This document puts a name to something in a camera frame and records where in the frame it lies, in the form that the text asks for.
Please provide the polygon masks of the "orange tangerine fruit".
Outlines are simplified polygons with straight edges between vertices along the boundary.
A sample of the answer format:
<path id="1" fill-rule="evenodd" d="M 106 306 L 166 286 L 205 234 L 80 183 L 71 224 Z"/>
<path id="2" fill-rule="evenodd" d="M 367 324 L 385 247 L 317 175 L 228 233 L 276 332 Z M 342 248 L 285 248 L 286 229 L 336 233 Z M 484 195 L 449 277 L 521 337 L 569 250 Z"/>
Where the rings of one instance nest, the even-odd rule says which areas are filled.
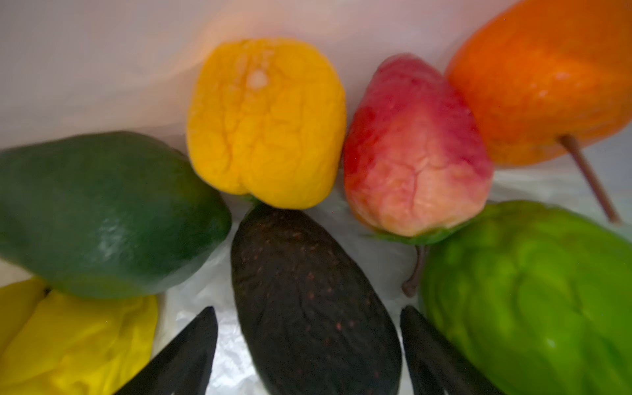
<path id="1" fill-rule="evenodd" d="M 498 167 L 570 154 L 620 221 L 582 149 L 631 120 L 630 2 L 520 1 L 476 31 L 446 75 Z"/>

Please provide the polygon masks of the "light green bumpy fruit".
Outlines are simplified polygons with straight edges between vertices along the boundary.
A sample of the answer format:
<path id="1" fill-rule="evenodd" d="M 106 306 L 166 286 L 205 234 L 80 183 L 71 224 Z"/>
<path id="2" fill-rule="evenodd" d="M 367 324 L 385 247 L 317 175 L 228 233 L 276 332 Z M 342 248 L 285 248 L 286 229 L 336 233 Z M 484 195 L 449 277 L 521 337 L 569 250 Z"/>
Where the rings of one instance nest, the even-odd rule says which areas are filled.
<path id="1" fill-rule="evenodd" d="M 508 394 L 631 391 L 631 244 L 579 214 L 490 204 L 433 245 L 428 319 Z"/>

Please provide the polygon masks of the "pink peach fruit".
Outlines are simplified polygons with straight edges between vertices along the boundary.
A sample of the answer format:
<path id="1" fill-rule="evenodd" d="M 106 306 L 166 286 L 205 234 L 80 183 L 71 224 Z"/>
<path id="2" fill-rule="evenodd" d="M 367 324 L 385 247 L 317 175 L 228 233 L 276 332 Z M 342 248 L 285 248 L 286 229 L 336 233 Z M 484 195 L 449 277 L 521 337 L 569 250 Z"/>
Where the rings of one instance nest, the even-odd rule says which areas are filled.
<path id="1" fill-rule="evenodd" d="M 360 100 L 343 150 L 354 215 L 416 248 L 402 289 L 414 296 L 429 246 L 479 214 L 494 166 L 464 99 L 415 54 L 383 61 Z"/>

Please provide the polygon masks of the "yellow orange bumpy fruit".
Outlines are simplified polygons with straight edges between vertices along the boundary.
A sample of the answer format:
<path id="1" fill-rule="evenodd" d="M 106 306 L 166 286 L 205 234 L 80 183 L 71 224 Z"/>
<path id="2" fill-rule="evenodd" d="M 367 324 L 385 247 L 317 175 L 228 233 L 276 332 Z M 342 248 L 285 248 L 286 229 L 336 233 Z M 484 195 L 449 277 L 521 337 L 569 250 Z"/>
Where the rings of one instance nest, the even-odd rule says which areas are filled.
<path id="1" fill-rule="evenodd" d="M 302 210 L 331 193 L 346 127 L 346 92 L 321 52 L 296 39 L 245 39 L 220 44 L 202 66 L 186 141 L 212 187 Z"/>

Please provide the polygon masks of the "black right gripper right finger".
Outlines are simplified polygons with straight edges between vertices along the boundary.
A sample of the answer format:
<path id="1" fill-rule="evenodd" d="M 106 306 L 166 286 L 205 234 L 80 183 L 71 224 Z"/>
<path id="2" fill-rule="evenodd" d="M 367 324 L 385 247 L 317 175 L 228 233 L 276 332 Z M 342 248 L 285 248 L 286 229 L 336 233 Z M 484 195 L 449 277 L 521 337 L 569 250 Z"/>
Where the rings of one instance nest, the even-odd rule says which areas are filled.
<path id="1" fill-rule="evenodd" d="M 415 307 L 403 308 L 400 328 L 415 395 L 503 394 Z"/>

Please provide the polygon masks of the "green mango fruit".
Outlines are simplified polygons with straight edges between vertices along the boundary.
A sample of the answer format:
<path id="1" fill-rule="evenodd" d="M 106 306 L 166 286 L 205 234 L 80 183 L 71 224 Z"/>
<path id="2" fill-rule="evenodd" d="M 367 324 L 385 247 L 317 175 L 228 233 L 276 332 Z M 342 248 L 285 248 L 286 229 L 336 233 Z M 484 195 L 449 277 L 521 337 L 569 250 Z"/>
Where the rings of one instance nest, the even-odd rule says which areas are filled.
<path id="1" fill-rule="evenodd" d="M 159 294 L 230 232 L 230 210 L 188 158 L 108 132 L 1 152 L 1 257 L 75 296 Z"/>

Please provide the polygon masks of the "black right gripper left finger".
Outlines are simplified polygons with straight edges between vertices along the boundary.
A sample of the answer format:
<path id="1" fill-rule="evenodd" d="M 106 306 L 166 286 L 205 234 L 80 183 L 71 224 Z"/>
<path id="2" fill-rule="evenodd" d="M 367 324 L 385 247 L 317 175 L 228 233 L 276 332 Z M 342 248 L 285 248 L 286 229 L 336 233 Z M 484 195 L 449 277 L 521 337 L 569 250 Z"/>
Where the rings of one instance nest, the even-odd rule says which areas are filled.
<path id="1" fill-rule="evenodd" d="M 204 395 L 217 339 L 216 312 L 208 306 L 116 395 Z"/>

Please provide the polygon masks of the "dark avocado fruit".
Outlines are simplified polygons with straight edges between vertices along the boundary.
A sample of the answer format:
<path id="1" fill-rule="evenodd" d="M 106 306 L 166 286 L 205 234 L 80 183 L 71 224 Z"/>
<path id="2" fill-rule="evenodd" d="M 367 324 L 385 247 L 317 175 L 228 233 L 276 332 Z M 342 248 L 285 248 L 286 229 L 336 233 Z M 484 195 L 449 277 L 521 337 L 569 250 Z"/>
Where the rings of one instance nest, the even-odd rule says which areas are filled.
<path id="1" fill-rule="evenodd" d="M 395 394 L 402 352 L 365 273 L 304 212 L 260 204 L 230 252 L 241 332 L 271 394 Z"/>

